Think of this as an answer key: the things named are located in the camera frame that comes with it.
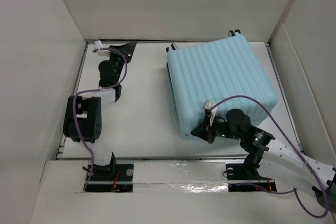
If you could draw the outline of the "light blue hard-shell suitcase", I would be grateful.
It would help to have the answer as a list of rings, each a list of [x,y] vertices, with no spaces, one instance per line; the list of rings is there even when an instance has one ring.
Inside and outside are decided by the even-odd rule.
[[[267,117],[278,102],[256,54],[239,29],[228,37],[195,46],[166,48],[167,75],[173,109],[180,134],[190,135],[204,118],[207,101],[219,105],[216,115],[224,117],[230,109],[241,109],[253,125]]]

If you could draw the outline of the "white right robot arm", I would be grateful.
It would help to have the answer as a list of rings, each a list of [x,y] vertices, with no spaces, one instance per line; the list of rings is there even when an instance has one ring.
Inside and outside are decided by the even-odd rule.
[[[238,140],[248,153],[242,166],[246,177],[281,181],[335,212],[335,167],[296,152],[289,144],[253,126],[242,110],[229,110],[224,119],[206,110],[204,120],[191,134],[208,143],[217,137]]]

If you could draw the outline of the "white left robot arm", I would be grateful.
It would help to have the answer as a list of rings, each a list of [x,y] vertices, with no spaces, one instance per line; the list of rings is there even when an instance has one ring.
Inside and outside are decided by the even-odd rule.
[[[92,52],[106,57],[98,64],[98,87],[79,91],[68,98],[63,134],[73,142],[82,144],[89,152],[91,164],[84,168],[87,179],[100,174],[105,180],[112,180],[117,175],[114,155],[111,155],[110,162],[97,165],[92,146],[102,132],[102,108],[117,102],[121,97],[121,83],[126,78],[136,45],[136,41],[118,46],[106,46],[99,40],[95,41]]]

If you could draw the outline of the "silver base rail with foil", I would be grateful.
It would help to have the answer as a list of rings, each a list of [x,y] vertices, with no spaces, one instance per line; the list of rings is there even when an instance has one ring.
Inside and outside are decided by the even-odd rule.
[[[276,192],[274,180],[250,175],[240,160],[118,161],[96,165],[87,175],[93,193]]]

